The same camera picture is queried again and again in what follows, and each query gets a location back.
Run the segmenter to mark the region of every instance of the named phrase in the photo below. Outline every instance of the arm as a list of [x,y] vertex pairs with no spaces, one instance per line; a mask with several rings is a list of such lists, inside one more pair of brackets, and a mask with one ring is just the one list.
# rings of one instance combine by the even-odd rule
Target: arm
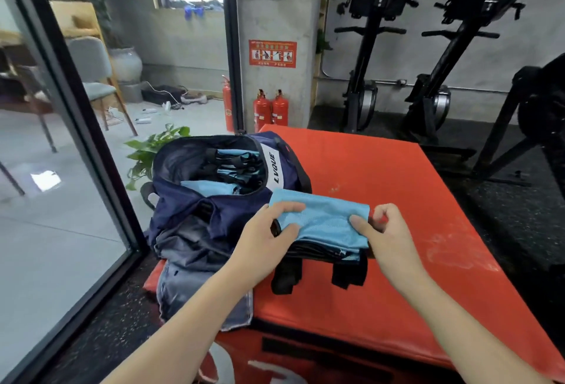
[[366,236],[383,274],[418,311],[467,384],[551,384],[486,330],[428,275],[410,231],[393,204],[377,206],[371,223],[351,224]]
[[245,225],[226,265],[102,384],[192,383],[228,314],[271,273],[298,236],[298,225],[291,224],[273,237],[273,220],[283,212],[304,208],[304,204],[286,202],[263,206]]

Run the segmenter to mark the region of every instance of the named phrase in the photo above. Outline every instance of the bag handle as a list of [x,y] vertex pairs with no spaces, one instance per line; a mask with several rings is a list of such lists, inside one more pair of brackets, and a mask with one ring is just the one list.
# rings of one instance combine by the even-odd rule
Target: bag handle
[[280,137],[275,137],[275,143],[283,150],[286,150],[286,152],[288,153],[288,160],[296,167],[296,173],[298,174],[298,181],[300,182],[300,186],[302,187],[302,192],[311,194],[312,182],[310,182],[308,174],[306,174],[306,172],[304,171],[304,168],[300,164],[300,161],[298,161],[298,157],[296,156],[292,148]]
[[157,194],[155,191],[155,187],[153,186],[153,182],[145,182],[141,188],[139,188],[139,193],[141,194],[141,198],[151,210],[155,210],[155,206],[149,201],[149,195]]

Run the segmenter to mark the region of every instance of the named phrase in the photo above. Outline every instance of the forearm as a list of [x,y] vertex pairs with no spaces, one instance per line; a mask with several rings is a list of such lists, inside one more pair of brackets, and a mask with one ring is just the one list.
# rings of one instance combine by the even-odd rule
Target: forearm
[[245,292],[224,266],[103,384],[192,383],[222,323]]
[[467,384],[551,383],[487,331],[431,278],[401,291]]

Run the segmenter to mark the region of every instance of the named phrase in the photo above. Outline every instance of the left hand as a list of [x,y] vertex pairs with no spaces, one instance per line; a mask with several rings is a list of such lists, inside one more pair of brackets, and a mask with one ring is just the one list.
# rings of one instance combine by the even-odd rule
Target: left hand
[[271,232],[274,219],[286,212],[301,212],[303,203],[265,204],[244,227],[231,258],[226,265],[234,279],[241,280],[245,291],[254,288],[275,269],[290,245],[298,237],[300,226],[288,225],[278,237]]

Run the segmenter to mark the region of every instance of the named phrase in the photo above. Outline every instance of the white vase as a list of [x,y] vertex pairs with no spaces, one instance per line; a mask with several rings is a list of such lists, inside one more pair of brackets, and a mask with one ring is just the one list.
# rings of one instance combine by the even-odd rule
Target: white vase
[[133,48],[112,48],[109,50],[114,75],[118,82],[135,84],[141,79],[143,62]]

